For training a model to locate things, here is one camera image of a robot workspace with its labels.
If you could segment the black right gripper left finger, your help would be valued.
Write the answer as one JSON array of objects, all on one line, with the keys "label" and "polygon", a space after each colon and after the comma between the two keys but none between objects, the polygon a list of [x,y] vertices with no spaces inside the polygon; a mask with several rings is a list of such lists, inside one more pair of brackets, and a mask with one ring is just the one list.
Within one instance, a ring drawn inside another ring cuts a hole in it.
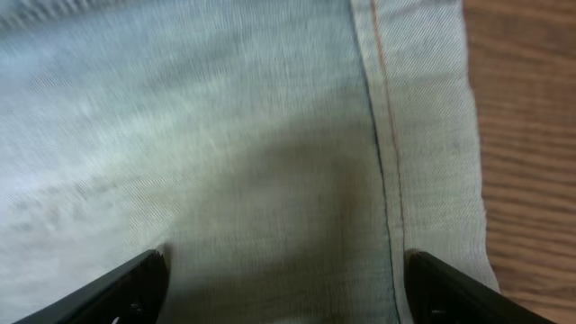
[{"label": "black right gripper left finger", "polygon": [[150,249],[14,324],[155,324],[168,284],[163,254]]}]

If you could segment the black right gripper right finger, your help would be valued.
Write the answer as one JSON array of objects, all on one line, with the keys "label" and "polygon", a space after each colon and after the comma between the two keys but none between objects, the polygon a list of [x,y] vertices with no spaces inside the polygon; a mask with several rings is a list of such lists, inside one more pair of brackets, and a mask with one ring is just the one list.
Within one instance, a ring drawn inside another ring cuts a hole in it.
[{"label": "black right gripper right finger", "polygon": [[554,324],[425,251],[405,253],[404,285],[417,324]]}]

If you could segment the light blue denim shorts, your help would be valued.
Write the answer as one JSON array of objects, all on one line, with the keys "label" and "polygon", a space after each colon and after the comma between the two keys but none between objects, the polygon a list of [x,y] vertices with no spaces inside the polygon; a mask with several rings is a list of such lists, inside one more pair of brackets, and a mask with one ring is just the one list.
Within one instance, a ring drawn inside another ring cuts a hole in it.
[{"label": "light blue denim shorts", "polygon": [[161,245],[165,323],[408,323],[481,191],[459,0],[1,4],[4,323]]}]

